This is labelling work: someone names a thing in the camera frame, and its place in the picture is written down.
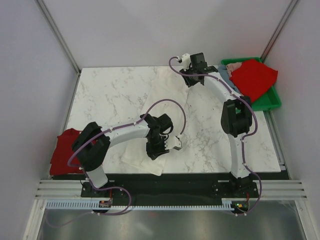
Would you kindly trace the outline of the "white t shirt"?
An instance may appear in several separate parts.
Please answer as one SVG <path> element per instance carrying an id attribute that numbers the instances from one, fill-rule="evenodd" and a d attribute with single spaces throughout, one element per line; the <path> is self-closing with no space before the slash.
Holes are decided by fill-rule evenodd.
<path id="1" fill-rule="evenodd" d="M 184 128 L 184 114 L 182 108 L 187 103 L 189 88 L 182 76 L 173 72 L 167 66 L 155 68 L 155 77 L 151 81 L 151 88 L 148 92 L 141 113 L 157 103 L 149 111 L 149 115 L 155 118 L 160 126 L 160 136 L 178 136 Z M 151 160 L 146 151 L 146 138 L 130 140 L 121 161 L 129 166 L 135 167 L 146 173 L 160 176 L 163 173 L 167 160 L 174 155 L 174 151 L 163 154 Z"/>

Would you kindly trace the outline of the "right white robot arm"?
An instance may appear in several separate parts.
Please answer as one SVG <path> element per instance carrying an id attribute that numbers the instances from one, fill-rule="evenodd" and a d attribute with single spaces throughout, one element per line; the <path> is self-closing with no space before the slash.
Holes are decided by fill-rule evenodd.
<path id="1" fill-rule="evenodd" d="M 179 71 L 183 74 L 185 84 L 190 88 L 201 84 L 210 90 L 223 104 L 220 124 L 222 130 L 228 136 L 231 153 L 231 180 L 229 191 L 235 197 L 242 196 L 247 191 L 250 181 L 250 172 L 243 161 L 244 142 L 243 137 L 250 130 L 253 116 L 248 107 L 251 100 L 233 90 L 221 77 L 214 66 L 209 66 L 203 53 L 183 54 L 178 60 L 183 68 Z"/>

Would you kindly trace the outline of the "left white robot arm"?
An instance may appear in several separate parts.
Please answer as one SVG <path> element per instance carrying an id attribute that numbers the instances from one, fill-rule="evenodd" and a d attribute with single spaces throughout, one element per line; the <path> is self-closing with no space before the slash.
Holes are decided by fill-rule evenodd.
<path id="1" fill-rule="evenodd" d="M 167 114 L 159 117 L 141 115 L 136 123 L 126 123 L 102 130 L 95 121 L 86 125 L 71 145 L 86 176 L 91 181 L 92 191 L 99 197 L 110 191 L 108 178 L 102 164 L 109 148 L 134 139 L 147 139 L 145 150 L 151 160 L 170 152 L 166 148 L 166 134 L 174 129 Z"/>

